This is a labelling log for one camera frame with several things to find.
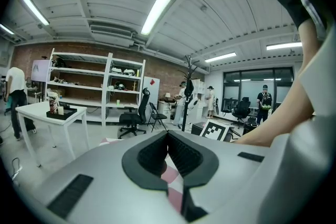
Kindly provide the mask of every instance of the brick wall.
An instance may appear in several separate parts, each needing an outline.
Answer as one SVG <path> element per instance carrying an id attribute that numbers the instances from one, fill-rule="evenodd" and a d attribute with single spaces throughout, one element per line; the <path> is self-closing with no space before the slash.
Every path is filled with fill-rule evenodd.
<path id="1" fill-rule="evenodd" d="M 109 52 L 113 53 L 114 58 L 120 58 L 130 61 L 142 62 L 146 60 L 145 66 L 145 76 L 153 77 L 160 79 L 160 90 L 159 98 L 164 97 L 166 92 L 170 92 L 171 95 L 178 94 L 180 88 L 179 85 L 181 81 L 184 80 L 183 74 L 178 71 L 182 70 L 186 72 L 186 68 L 170 63 L 168 61 L 158 59 L 155 57 L 147 56 L 142 53 L 132 52 L 128 50 L 122 50 L 117 48 L 97 48 L 91 44 L 82 44 L 74 42 L 65 42 L 65 43 L 54 43 L 54 44 L 38 44 L 38 45 L 25 45 L 15 47 L 13 57 L 12 57 L 12 67 L 20 68 L 24 71 L 26 77 L 30 77 L 32 72 L 32 65 L 34 60 L 42 59 L 42 56 L 50 57 L 52 49 L 55 48 L 57 52 L 76 52 L 81 54 L 93 54 L 107 56 Z M 78 62 L 69 62 L 72 68 L 84 68 L 90 70 L 104 71 L 103 65 L 89 65 L 88 63 L 80 63 L 81 66 L 78 66 Z M 52 75 L 58 76 L 58 73 L 53 72 Z M 68 81 L 78 81 L 88 86 L 99 87 L 102 83 L 102 78 L 94 76 L 85 76 L 77 74 L 62 74 L 62 78 L 67 79 Z M 204 81 L 204 75 L 200 73 L 195 73 L 194 78 L 199 78 Z M 81 90 L 81 89 L 70 89 L 66 88 L 66 96 L 78 97 L 90 99 L 101 99 L 101 93 L 98 91 L 91 90 Z M 113 96 L 114 99 L 119 99 L 117 93 Z"/>

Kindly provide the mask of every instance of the white ceiling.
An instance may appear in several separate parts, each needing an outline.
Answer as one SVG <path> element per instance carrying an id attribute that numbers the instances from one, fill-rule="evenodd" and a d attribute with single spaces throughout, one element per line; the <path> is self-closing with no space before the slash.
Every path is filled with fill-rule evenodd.
<path id="1" fill-rule="evenodd" d="M 138 34 L 133 36 L 143 50 L 177 59 L 192 55 L 204 68 L 209 66 L 204 59 L 237 53 L 234 58 L 212 62 L 212 70 L 233 62 L 245 66 L 253 61 L 302 58 L 301 48 L 294 52 L 266 51 L 266 45 L 298 39 L 291 18 L 276 0 L 173 0 L 148 36 L 140 32 L 155 0 L 33 2 L 50 25 L 40 29 L 40 23 L 20 0 L 10 0 L 2 23 L 15 32 L 18 43 L 52 40 L 55 36 L 60 40 L 95 41 L 90 25 L 111 23 L 136 31 Z"/>

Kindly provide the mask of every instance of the floor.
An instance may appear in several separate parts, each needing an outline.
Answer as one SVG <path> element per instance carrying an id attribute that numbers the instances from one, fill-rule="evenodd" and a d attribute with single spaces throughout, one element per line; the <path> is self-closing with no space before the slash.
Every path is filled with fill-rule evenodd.
<path id="1" fill-rule="evenodd" d="M 4 116 L 4 103 L 0 102 L 0 131 L 4 130 L 11 124 L 10 113 Z M 53 137 L 56 142 L 57 147 L 52 148 L 51 141 L 48 134 L 47 126 L 35 122 L 37 133 L 33 134 L 28 132 L 32 146 L 36 153 L 40 156 L 42 166 L 39 168 L 36 166 L 30 154 L 27 150 L 24 140 L 16 141 L 14 138 L 13 128 L 10 125 L 9 128 L 2 132 L 0 135 L 4 140 L 4 143 L 0 146 L 0 156 L 4 162 L 4 165 L 8 173 L 12 176 L 14 170 L 12 167 L 12 160 L 14 158 L 19 158 L 20 166 L 22 170 L 15 177 L 15 181 L 19 183 L 21 188 L 34 194 L 34 189 L 38 187 L 46 178 L 52 175 L 54 172 L 58 171 L 70 162 L 69 153 L 67 150 L 67 143 L 63 135 L 58 135 L 57 130 L 53 130 Z M 179 130 L 177 126 L 171 123 L 165 124 L 168 130 Z M 119 128 L 121 125 L 109 124 L 107 126 L 107 133 L 102 133 L 102 127 L 99 123 L 88 122 L 89 131 L 89 143 L 90 147 L 98 146 L 103 138 L 117 138 L 120 133 Z M 151 132 L 152 126 L 141 125 L 140 129 L 147 130 L 148 133 Z M 164 130 L 163 126 L 156 124 L 155 131 Z M 75 122 L 69 127 L 70 140 L 72 142 L 73 151 L 76 157 L 86 152 L 86 145 L 82 131 L 81 122 Z M 123 138 L 128 139 L 133 137 L 133 134 L 125 135 Z M 15 172 L 17 171 L 18 164 L 17 160 L 14 162 Z"/>

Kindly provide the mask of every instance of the black office chair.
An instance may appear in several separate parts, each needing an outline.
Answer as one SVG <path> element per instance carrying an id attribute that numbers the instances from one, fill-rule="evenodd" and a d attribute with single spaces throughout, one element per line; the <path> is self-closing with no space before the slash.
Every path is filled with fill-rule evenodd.
<path id="1" fill-rule="evenodd" d="M 163 114 L 159 114 L 159 113 L 157 112 L 156 107 L 154 106 L 153 103 L 149 102 L 149 105 L 150 105 L 151 108 L 152 108 L 152 113 L 151 113 L 151 116 L 149 117 L 147 126 L 148 126 L 148 124 L 153 124 L 153 123 L 150 122 L 150 121 L 151 121 L 151 118 L 155 120 L 151 132 L 153 132 L 153 129 L 154 129 L 154 126 L 155 126 L 156 121 L 158 121 L 160 125 L 163 125 L 164 129 L 167 131 L 166 126 L 164 126 L 164 124 L 163 124 L 163 122 L 162 122 L 162 120 L 167 119 L 167 116 L 166 116 L 166 115 L 163 115 Z"/>
<path id="2" fill-rule="evenodd" d="M 249 108 L 250 105 L 251 102 L 249 101 L 249 97 L 243 97 L 243 99 L 238 103 L 238 106 L 234 108 L 232 115 L 238 118 L 238 129 L 240 124 L 239 120 L 242 121 L 242 119 L 245 119 L 251 112 L 251 109 Z"/>
<path id="3" fill-rule="evenodd" d="M 143 97 L 140 103 L 140 106 L 138 108 L 138 113 L 132 113 L 132 109 L 134 108 L 128 108 L 130 112 L 125 112 L 124 114 L 121 114 L 119 117 L 119 122 L 123 124 L 127 124 L 128 126 L 131 126 L 130 128 L 120 128 L 120 131 L 127 130 L 123 134 L 121 134 L 118 139 L 120 139 L 122 136 L 133 133 L 135 136 L 137 136 L 137 132 L 143 132 L 144 134 L 146 133 L 145 130 L 138 129 L 136 126 L 137 124 L 144 124 L 146 123 L 146 106 L 148 103 L 149 96 L 151 93 L 147 88 L 144 88 L 143 91 Z"/>
<path id="4" fill-rule="evenodd" d="M 233 99 L 233 98 L 224 98 L 224 105 L 223 105 L 223 108 L 224 110 L 222 112 L 225 113 L 231 113 L 232 112 L 232 109 L 238 104 L 238 100 L 237 99 Z"/>

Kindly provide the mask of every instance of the person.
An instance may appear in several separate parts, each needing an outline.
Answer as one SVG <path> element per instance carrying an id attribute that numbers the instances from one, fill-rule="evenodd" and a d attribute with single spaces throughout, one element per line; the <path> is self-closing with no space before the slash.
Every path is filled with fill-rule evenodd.
<path id="1" fill-rule="evenodd" d="M 180 84 L 180 92 L 177 96 L 175 96 L 175 99 L 177 100 L 177 106 L 176 106 L 176 112 L 175 112 L 175 118 L 173 121 L 174 126 L 178 126 L 182 123 L 183 119 L 183 111 L 184 111 L 184 101 L 185 101 L 185 87 L 187 86 L 187 83 L 185 81 L 182 81 Z"/>
<path id="2" fill-rule="evenodd" d="M 213 119 L 214 118 L 214 99 L 215 99 L 215 91 L 212 86 L 209 86 L 208 88 L 209 95 L 205 99 L 208 100 L 208 117 L 207 119 Z"/>
<path id="3" fill-rule="evenodd" d="M 257 115 L 257 124 L 260 125 L 261 119 L 262 122 L 265 122 L 268 118 L 268 111 L 272 107 L 272 95 L 268 92 L 268 86 L 264 85 L 262 87 L 263 91 L 258 94 L 257 105 L 258 105 L 258 115 Z"/>
<path id="4" fill-rule="evenodd" d="M 298 72 L 298 77 L 300 77 L 321 46 L 318 40 L 318 29 L 323 29 L 325 23 L 323 21 L 322 24 L 317 22 L 316 19 L 319 15 L 317 13 L 314 13 L 314 16 L 311 17 L 306 10 L 311 5 L 307 5 L 306 3 L 304 6 L 301 0 L 278 1 L 288 11 L 298 28 L 303 50 L 303 62 Z M 270 146 L 276 136 L 290 133 L 298 124 L 308 120 L 313 112 L 314 109 L 308 95 L 300 80 L 296 78 L 286 98 L 273 113 L 272 117 L 264 124 L 236 140 L 235 143 Z"/>
<path id="5" fill-rule="evenodd" d="M 6 101 L 8 101 L 9 97 L 12 98 L 11 107 L 11 118 L 12 118 L 12 126 L 14 129 L 14 136 L 19 141 L 20 140 L 20 126 L 17 119 L 17 114 L 15 108 L 17 106 L 27 105 L 27 87 L 25 81 L 24 72 L 16 67 L 12 67 L 8 70 L 6 76 Z M 30 119 L 25 119 L 27 130 L 35 131 L 35 126 L 33 121 Z"/>

